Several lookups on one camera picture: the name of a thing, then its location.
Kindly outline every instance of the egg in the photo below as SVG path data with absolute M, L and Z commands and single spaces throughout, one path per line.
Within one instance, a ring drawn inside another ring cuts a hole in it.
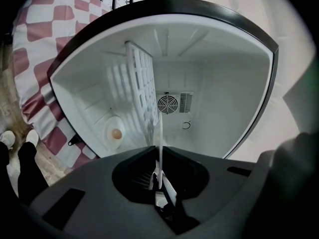
M 112 137 L 114 139 L 119 140 L 119 139 L 122 138 L 122 132 L 119 129 L 115 128 L 115 129 L 112 130 Z

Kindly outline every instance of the checkered pattern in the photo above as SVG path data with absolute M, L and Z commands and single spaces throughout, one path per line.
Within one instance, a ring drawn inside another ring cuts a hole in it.
M 13 33 L 13 73 L 23 119 L 47 148 L 72 168 L 96 155 L 84 143 L 68 146 L 75 131 L 62 113 L 46 73 L 66 43 L 105 14 L 106 8 L 99 0 L 27 0 Z

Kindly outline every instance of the vent slot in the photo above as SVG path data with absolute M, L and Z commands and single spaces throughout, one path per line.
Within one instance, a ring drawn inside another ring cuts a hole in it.
M 162 113 L 171 114 L 177 110 L 177 100 L 172 96 L 164 96 L 158 102 L 158 108 Z
M 180 113 L 189 113 L 190 112 L 192 99 L 193 99 L 193 95 L 190 93 L 180 94 L 180 102 L 179 102 L 179 112 Z

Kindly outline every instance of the fan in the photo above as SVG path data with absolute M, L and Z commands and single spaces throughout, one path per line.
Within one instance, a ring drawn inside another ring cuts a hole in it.
M 163 96 L 159 99 L 158 108 L 162 113 L 171 114 L 176 111 L 178 102 L 175 97 Z

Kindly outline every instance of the table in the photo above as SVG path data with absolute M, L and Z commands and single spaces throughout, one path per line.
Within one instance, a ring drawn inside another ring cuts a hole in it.
M 13 76 L 24 121 L 73 169 L 97 158 L 75 135 L 50 87 L 47 70 L 66 43 L 107 12 L 100 0 L 27 0 L 13 30 Z

